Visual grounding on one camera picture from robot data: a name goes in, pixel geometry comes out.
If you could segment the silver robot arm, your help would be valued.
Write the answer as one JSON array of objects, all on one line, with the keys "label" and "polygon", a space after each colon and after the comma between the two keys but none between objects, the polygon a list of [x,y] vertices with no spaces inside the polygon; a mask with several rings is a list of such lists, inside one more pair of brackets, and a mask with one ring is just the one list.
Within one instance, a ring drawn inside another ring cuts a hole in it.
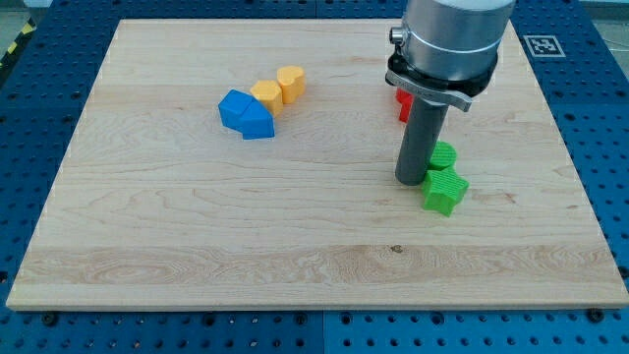
[{"label": "silver robot arm", "polygon": [[465,81],[491,71],[514,0],[409,0],[389,40],[416,71]]}]

